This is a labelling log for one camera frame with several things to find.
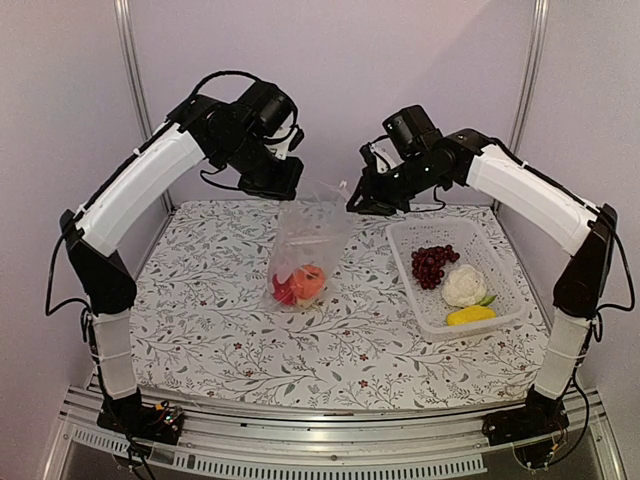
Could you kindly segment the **clear zip top bag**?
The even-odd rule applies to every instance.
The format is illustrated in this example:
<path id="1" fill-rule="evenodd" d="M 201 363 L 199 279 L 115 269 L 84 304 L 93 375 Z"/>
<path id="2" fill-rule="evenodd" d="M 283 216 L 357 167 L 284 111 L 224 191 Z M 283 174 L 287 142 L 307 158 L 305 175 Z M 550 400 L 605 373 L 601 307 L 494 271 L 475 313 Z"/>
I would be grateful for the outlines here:
<path id="1" fill-rule="evenodd" d="M 350 190 L 344 180 L 332 185 L 302 178 L 296 198 L 279 204 L 264 297 L 270 310 L 302 311 L 328 291 L 353 228 L 353 219 L 346 210 L 349 198 Z M 273 297 L 272 277 L 277 275 L 283 282 L 297 268 L 307 264 L 324 270 L 324 288 L 312 300 L 296 301 L 293 306 L 278 303 Z"/>

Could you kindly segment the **orange pumpkin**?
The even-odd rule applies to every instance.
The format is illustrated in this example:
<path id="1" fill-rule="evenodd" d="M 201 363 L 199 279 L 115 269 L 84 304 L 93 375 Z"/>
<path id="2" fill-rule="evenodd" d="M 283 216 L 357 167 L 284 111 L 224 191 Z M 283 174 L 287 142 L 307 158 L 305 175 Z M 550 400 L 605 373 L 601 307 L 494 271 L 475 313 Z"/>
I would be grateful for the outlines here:
<path id="1" fill-rule="evenodd" d="M 297 268 L 291 275 L 289 286 L 296 301 L 314 299 L 324 288 L 326 276 L 318 266 L 307 264 Z"/>

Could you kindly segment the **red bell pepper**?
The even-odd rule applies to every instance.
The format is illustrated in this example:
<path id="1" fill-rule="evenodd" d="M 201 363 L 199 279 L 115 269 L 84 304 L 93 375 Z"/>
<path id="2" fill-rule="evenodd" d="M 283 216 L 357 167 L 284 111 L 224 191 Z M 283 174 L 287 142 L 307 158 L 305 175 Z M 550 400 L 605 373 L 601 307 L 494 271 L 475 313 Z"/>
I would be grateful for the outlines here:
<path id="1" fill-rule="evenodd" d="M 293 306 L 296 304 L 293 278 L 294 275 L 291 274 L 286 280 L 280 282 L 277 275 L 272 277 L 273 297 L 278 303 L 286 306 Z"/>

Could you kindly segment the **white plastic basket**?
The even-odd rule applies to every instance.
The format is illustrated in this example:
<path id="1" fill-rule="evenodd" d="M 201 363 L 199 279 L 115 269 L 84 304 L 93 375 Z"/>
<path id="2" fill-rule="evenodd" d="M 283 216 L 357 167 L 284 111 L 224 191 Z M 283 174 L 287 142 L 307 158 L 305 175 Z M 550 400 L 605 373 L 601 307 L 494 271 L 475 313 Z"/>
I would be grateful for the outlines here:
<path id="1" fill-rule="evenodd" d="M 513 269 L 477 223 L 405 220 L 388 226 L 386 235 L 427 341 L 491 332 L 526 316 Z"/>

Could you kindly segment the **white cauliflower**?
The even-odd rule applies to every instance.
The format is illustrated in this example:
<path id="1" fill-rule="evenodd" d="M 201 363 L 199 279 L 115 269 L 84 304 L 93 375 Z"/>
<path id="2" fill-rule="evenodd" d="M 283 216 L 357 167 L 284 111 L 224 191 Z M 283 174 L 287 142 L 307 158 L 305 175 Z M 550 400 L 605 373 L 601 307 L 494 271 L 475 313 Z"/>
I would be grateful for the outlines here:
<path id="1" fill-rule="evenodd" d="M 451 307 L 466 308 L 483 300 L 487 291 L 484 275 L 473 266 L 463 264 L 449 272 L 441 296 Z"/>

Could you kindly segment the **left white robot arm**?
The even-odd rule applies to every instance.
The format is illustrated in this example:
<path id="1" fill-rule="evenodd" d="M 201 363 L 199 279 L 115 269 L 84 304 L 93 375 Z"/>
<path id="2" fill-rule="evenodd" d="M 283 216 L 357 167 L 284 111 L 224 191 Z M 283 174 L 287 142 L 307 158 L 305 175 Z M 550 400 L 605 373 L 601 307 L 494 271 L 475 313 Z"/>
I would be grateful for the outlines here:
<path id="1" fill-rule="evenodd" d="M 130 316 L 137 284 L 119 248 L 139 218 L 188 171 L 208 163 L 239 175 L 234 190 L 290 201 L 303 172 L 293 150 L 304 135 L 299 109 L 278 85 L 248 72 L 200 80 L 154 133 L 76 210 L 60 217 L 65 251 L 84 290 L 86 340 L 111 419 L 128 434 L 148 426 L 134 372 Z"/>

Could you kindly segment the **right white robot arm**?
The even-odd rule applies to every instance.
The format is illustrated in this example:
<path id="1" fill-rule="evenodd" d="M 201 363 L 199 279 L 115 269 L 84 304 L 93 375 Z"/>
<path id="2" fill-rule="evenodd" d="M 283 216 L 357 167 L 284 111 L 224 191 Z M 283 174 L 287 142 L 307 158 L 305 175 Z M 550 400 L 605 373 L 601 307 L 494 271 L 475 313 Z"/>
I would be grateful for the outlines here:
<path id="1" fill-rule="evenodd" d="M 372 141 L 362 145 L 364 166 L 348 203 L 350 211 L 407 213 L 418 194 L 458 184 L 505 206 L 564 256 L 549 296 L 553 318 L 545 356 L 528 392 L 528 406 L 516 421 L 524 435 L 539 435 L 554 422 L 555 408 L 591 340 L 601 338 L 603 311 L 629 312 L 636 305 L 634 291 L 625 305 L 602 300 L 613 253 L 624 249 L 616 210 L 573 193 L 500 139 L 473 129 L 447 136 L 437 130 L 418 135 L 388 132 L 381 138 L 392 142 L 400 161 L 392 165 L 383 159 Z"/>

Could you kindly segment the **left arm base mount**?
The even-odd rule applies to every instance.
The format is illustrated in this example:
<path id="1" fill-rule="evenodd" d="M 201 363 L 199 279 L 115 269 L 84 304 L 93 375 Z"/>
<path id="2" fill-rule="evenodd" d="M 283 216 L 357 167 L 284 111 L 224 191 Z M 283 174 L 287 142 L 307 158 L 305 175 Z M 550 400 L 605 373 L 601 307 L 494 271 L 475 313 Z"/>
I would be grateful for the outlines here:
<path id="1" fill-rule="evenodd" d="M 97 418 L 99 427 L 121 433 L 127 438 L 178 444 L 184 424 L 184 410 L 179 405 L 171 405 L 167 400 L 154 406 L 144 405 L 139 389 L 132 395 L 114 399 L 106 390 L 100 367 L 97 378 L 103 396 Z"/>

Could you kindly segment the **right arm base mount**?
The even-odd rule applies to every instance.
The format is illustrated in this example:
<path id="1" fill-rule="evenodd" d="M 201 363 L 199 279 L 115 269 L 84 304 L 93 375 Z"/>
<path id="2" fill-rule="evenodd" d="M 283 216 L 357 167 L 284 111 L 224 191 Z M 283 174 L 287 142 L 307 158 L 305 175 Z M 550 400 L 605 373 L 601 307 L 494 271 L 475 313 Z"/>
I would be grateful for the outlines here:
<path id="1" fill-rule="evenodd" d="M 547 468 L 566 440 L 569 419 L 562 397 L 548 398 L 531 387 L 523 406 L 483 417 L 482 434 L 490 446 L 514 444 L 525 468 Z"/>

